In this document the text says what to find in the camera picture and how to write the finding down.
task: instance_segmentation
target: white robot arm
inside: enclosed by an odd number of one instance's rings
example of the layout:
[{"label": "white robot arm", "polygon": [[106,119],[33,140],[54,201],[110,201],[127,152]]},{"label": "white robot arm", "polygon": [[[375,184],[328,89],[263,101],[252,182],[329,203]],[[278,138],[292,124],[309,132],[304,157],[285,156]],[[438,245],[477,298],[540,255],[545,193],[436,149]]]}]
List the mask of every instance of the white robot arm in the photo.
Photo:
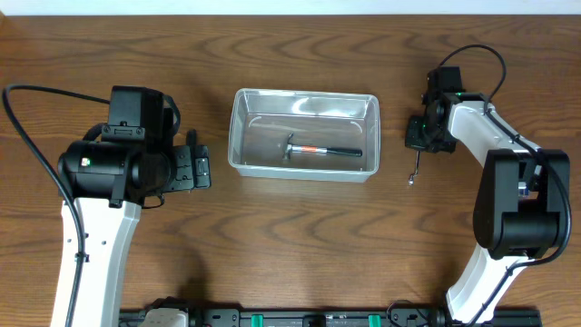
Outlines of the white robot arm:
[{"label": "white robot arm", "polygon": [[446,300],[451,321],[487,322],[517,275],[568,239],[568,200],[558,187],[568,185],[568,158],[520,136],[483,94],[466,93],[458,67],[430,72],[423,100],[426,112],[411,117],[406,146],[452,153],[460,141],[484,168],[473,216],[478,243]]}]

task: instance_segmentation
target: wooden table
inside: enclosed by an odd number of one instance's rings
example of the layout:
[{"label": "wooden table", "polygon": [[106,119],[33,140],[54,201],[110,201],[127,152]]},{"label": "wooden table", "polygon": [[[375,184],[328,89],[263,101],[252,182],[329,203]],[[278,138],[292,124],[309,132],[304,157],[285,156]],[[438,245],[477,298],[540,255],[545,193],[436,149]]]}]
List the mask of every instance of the wooden table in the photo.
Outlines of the wooden table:
[{"label": "wooden table", "polygon": [[[145,211],[129,254],[123,308],[158,297],[251,307],[387,307],[439,302],[475,245],[481,168],[465,146],[404,147],[422,113],[426,73],[452,50],[492,45],[508,77],[495,104],[520,133],[571,159],[574,225],[581,208],[581,20],[575,16],[7,17],[0,83],[109,96],[116,84],[173,96],[186,128],[211,149],[210,190],[169,194]],[[465,86],[488,93],[496,58],[453,61]],[[226,160],[232,99],[243,87],[374,94],[381,163],[366,183],[241,178]],[[19,92],[16,115],[51,163],[107,107]],[[62,249],[61,199],[7,119],[0,120],[0,325],[51,319]],[[517,278],[502,304],[536,306],[545,326],[581,321],[581,241]]]}]

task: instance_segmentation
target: hammer head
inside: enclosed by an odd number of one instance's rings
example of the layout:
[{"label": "hammer head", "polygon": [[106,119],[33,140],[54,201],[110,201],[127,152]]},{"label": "hammer head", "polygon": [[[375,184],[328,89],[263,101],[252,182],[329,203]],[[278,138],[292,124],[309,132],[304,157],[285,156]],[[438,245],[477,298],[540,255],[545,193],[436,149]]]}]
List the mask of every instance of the hammer head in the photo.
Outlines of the hammer head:
[{"label": "hammer head", "polygon": [[282,159],[289,160],[291,158],[291,152],[292,152],[291,138],[292,138],[292,136],[294,136],[294,133],[290,133],[289,137],[287,138],[287,143],[285,144],[286,146],[284,147],[284,155],[282,156]]}]

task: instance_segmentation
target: white arm segment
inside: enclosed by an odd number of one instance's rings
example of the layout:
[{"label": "white arm segment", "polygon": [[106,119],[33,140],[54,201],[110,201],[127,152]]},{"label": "white arm segment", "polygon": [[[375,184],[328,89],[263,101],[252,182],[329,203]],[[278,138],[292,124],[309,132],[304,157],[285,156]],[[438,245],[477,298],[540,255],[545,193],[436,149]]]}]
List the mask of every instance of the white arm segment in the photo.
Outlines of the white arm segment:
[{"label": "white arm segment", "polygon": [[[112,327],[119,324],[125,262],[142,207],[123,202],[109,208],[106,199],[77,198],[74,205],[84,225],[85,251],[73,327]],[[63,327],[71,299],[77,253],[77,235],[68,206],[61,211],[64,225],[63,258],[56,288],[51,327]]]},{"label": "white arm segment", "polygon": [[[522,146],[511,143],[508,135],[503,133],[484,114],[483,108],[484,102],[482,101],[465,101],[452,106],[448,120],[448,130],[452,136],[462,142],[482,166],[484,166],[487,159],[488,150],[512,149],[516,153],[527,152]],[[500,118],[494,105],[488,104],[488,108],[492,109],[491,114],[508,131],[517,134],[517,131]],[[538,149],[539,147],[522,136],[520,139],[533,149]],[[470,322],[497,287],[507,271],[507,267],[513,263],[526,261],[530,261],[526,256],[507,256],[501,260],[494,260],[490,258],[487,249],[483,249],[477,244],[462,276],[446,293],[448,309],[452,319],[464,323]],[[517,278],[517,275],[524,269],[521,268],[514,271],[514,274],[508,278],[496,298],[478,318],[477,323],[486,322],[493,318],[494,309],[498,301],[500,301],[510,284]]]},{"label": "white arm segment", "polygon": [[[527,152],[522,146],[511,143],[510,137],[504,134],[488,117],[484,114],[483,101],[465,101],[452,106],[448,119],[448,130],[450,134],[459,139],[476,157],[478,162],[484,166],[487,160],[488,150],[512,149],[514,152]],[[498,114],[494,105],[488,104],[492,109],[491,114],[501,124],[503,124],[512,134],[517,134],[507,122]],[[530,145],[533,149],[538,149],[538,145],[528,141],[524,137],[520,140]]]},{"label": "white arm segment", "polygon": [[[452,319],[468,323],[478,313],[482,303],[488,300],[491,293],[497,287],[507,268],[513,263],[529,261],[526,256],[506,256],[500,260],[490,258],[487,249],[476,245],[476,249],[470,257],[470,261],[454,286],[446,292],[446,302]],[[510,284],[525,268],[515,269],[513,275],[505,282],[497,297],[488,308],[480,315],[477,323],[487,322],[494,316],[494,308]]]}]

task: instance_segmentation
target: black cable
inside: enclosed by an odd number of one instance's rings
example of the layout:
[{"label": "black cable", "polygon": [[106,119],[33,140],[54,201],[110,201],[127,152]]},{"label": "black cable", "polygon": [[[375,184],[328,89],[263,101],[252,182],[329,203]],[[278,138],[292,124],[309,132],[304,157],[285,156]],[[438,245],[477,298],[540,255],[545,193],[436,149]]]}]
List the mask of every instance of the black cable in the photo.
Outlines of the black cable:
[{"label": "black cable", "polygon": [[482,307],[478,310],[477,314],[472,318],[472,320],[468,324],[465,324],[465,326],[467,326],[467,327],[472,327],[476,324],[476,321],[478,320],[478,318],[480,318],[482,313],[494,301],[494,299],[497,297],[498,293],[500,292],[500,290],[502,289],[504,284],[507,282],[508,278],[513,275],[513,273],[516,269],[538,266],[538,265],[545,264],[545,263],[551,263],[556,258],[558,258],[563,253],[563,251],[566,249],[567,245],[569,244],[569,240],[571,239],[571,223],[572,223],[571,203],[569,202],[569,195],[567,194],[566,187],[563,184],[563,181],[561,181],[561,178],[559,178],[555,169],[545,159],[544,155],[542,154],[542,150],[541,150],[541,152],[539,152],[538,150],[533,149],[530,145],[523,142],[520,139],[520,134],[512,134],[511,131],[509,131],[503,124],[501,124],[492,115],[492,109],[488,108],[488,104],[490,103],[490,100],[492,100],[492,97],[494,96],[494,94],[497,93],[498,89],[500,89],[500,86],[502,86],[502,84],[505,81],[505,78],[507,77],[507,65],[505,64],[505,60],[502,57],[502,55],[500,55],[500,53],[498,51],[496,51],[495,49],[493,49],[487,45],[466,45],[466,46],[462,46],[458,50],[455,50],[454,52],[449,54],[439,64],[439,66],[442,66],[443,64],[445,64],[449,58],[456,55],[457,53],[462,52],[466,49],[470,49],[470,48],[482,48],[482,49],[488,50],[489,52],[491,52],[493,55],[495,55],[498,58],[498,61],[500,62],[500,65],[502,66],[502,77],[500,78],[500,81],[498,82],[497,87],[494,89],[494,91],[492,91],[492,93],[488,97],[486,97],[486,99],[484,101],[484,109],[483,110],[484,110],[485,115],[504,134],[506,134],[508,137],[510,137],[511,142],[516,143],[516,144],[522,146],[523,148],[525,148],[527,151],[529,151],[530,154],[533,156],[533,158],[535,158],[535,161],[537,162],[537,164],[540,164],[540,166],[543,167],[543,169],[545,169],[545,171],[547,172],[547,177],[550,177],[551,179],[553,179],[555,181],[556,187],[559,190],[559,194],[561,196],[561,200],[563,201],[563,205],[565,206],[565,216],[566,217],[565,217],[565,237],[563,238],[563,241],[561,242],[561,244],[559,244],[558,248],[553,253],[551,253],[549,256],[547,256],[546,258],[534,260],[532,262],[514,263],[510,267],[508,267],[507,271],[503,275],[503,277],[500,280],[500,282],[498,283],[497,287],[490,294],[490,297],[488,297],[488,299],[482,304]]},{"label": "black cable", "polygon": [[10,106],[10,100],[8,98],[8,94],[14,90],[29,90],[29,91],[40,91],[40,92],[47,92],[47,93],[53,93],[53,94],[60,94],[60,95],[72,96],[72,97],[83,99],[83,100],[95,101],[95,102],[98,102],[101,104],[109,104],[109,101],[104,100],[104,99],[100,99],[100,98],[96,98],[96,97],[92,97],[92,96],[88,96],[88,95],[76,94],[73,92],[58,90],[58,89],[54,89],[54,88],[50,88],[50,87],[22,85],[22,84],[8,85],[4,89],[4,91],[2,92],[2,102],[4,103],[4,109],[6,110],[6,115],[8,116],[8,119],[10,119],[10,122],[12,122],[12,125],[15,127],[15,130],[20,134],[22,139],[25,141],[26,145],[28,145],[28,147],[30,148],[30,151],[32,151],[32,153],[34,154],[36,159],[38,159],[38,161],[43,166],[43,168],[51,176],[54,183],[56,183],[56,187],[58,187],[58,190],[63,195],[64,201],[66,202],[66,205],[71,210],[71,215],[73,216],[74,228],[76,229],[76,235],[77,235],[77,240],[78,240],[78,252],[74,256],[74,259],[76,260],[76,269],[74,271],[73,288],[71,290],[71,300],[69,301],[69,307],[68,307],[68,311],[66,313],[66,322],[65,322],[65,326],[70,327],[73,325],[74,307],[76,305],[76,298],[77,298],[77,295],[79,293],[79,283],[81,282],[81,274],[83,272],[83,263],[84,263],[84,260],[86,258],[86,253],[84,252],[84,228],[83,228],[83,224],[81,223],[81,219],[79,218],[79,213],[76,211],[76,208],[74,207],[73,197],[68,193],[68,191],[66,190],[66,187],[63,184],[63,181],[61,181],[59,179],[59,177],[56,174],[56,172],[54,171],[53,167],[48,163],[48,161],[46,160],[44,155],[40,152],[40,150],[38,150],[38,148],[34,144],[33,140],[31,140],[31,138],[25,132],[25,129],[18,122],[18,119],[16,119],[16,116],[12,111],[12,107]]}]

